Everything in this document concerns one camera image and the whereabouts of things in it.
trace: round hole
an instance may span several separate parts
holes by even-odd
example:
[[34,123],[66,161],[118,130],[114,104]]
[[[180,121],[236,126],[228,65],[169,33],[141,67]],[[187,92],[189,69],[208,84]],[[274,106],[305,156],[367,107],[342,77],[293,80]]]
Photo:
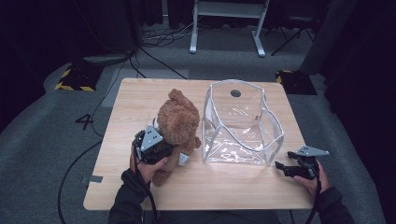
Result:
[[231,91],[231,96],[239,97],[239,96],[241,96],[241,91],[233,90],[233,91]]

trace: brown fur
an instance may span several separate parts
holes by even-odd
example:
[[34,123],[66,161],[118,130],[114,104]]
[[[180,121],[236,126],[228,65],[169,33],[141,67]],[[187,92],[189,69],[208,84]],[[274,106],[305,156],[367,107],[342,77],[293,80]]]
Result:
[[157,122],[163,139],[174,145],[168,163],[152,178],[155,186],[162,186],[178,166],[180,152],[190,155],[195,148],[201,146],[201,140],[196,136],[200,116],[195,105],[176,89],[169,92],[167,100],[160,108]]

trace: teddy bear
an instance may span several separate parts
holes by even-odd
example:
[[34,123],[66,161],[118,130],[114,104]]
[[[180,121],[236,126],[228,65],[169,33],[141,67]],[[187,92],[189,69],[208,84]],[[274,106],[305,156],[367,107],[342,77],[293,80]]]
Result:
[[163,140],[174,148],[168,162],[152,178],[152,183],[157,187],[162,186],[178,167],[180,153],[189,156],[201,146],[201,140],[196,136],[200,123],[198,109],[179,90],[172,89],[168,96],[169,99],[158,112],[156,122]]

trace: wooden table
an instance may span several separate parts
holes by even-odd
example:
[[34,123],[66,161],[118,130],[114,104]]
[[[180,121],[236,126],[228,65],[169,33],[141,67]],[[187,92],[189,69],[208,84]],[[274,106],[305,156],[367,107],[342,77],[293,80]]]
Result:
[[[103,177],[91,182],[84,200],[89,210],[109,210],[122,184],[121,173],[129,167],[134,135],[146,129],[168,99],[173,88],[181,90],[203,115],[205,95],[212,80],[175,80],[125,78],[107,125],[93,175]],[[274,161],[296,165],[287,151],[296,151],[304,139],[292,113],[289,101],[278,83],[253,84],[263,87],[267,104],[285,132],[285,140]],[[201,135],[201,125],[197,135]],[[313,199],[306,189],[275,168],[274,163],[248,165],[202,161],[202,149],[195,149],[184,166],[172,173],[168,182],[151,186],[158,210],[224,210],[224,209],[308,209]],[[150,209],[149,200],[142,204]]]

